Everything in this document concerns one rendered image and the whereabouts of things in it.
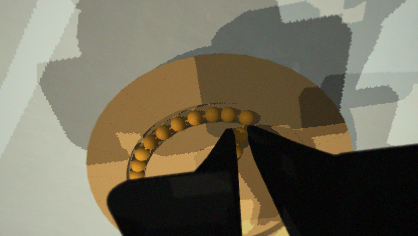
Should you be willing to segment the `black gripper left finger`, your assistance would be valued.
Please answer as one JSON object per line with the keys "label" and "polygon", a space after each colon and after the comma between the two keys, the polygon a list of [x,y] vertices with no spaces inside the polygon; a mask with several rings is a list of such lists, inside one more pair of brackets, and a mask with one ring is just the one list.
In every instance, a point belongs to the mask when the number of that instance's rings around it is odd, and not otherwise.
{"label": "black gripper left finger", "polygon": [[217,222],[224,236],[242,236],[235,134],[225,129],[191,172],[129,179],[107,196],[122,236],[132,231]]}

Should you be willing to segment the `tan round bead board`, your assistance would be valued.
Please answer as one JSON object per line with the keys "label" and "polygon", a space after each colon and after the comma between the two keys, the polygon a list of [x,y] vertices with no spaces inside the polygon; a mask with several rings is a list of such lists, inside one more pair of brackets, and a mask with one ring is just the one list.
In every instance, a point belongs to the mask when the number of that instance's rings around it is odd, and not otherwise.
{"label": "tan round bead board", "polygon": [[[117,228],[107,205],[109,192],[130,179],[131,163],[147,135],[161,125],[197,110],[231,107],[254,114],[257,126],[297,143],[339,154],[353,151],[344,117],[313,82],[270,60],[237,54],[207,54],[159,66],[123,88],[106,106],[91,133],[87,172],[93,195]],[[203,118],[182,131],[171,129],[166,140],[149,149],[144,177],[195,169],[209,155],[225,129],[242,127]],[[254,161],[248,138],[237,158],[242,236],[288,236],[288,232]],[[145,146],[144,146],[145,147]],[[121,233],[121,232],[120,232]]]}

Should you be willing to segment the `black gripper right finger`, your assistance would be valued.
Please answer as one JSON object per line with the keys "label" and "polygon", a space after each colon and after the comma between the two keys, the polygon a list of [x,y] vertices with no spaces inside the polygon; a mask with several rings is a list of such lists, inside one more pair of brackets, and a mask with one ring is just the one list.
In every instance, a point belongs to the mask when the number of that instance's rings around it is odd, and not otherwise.
{"label": "black gripper right finger", "polygon": [[418,143],[331,154],[254,125],[247,132],[288,236],[349,236],[364,188],[418,182]]}

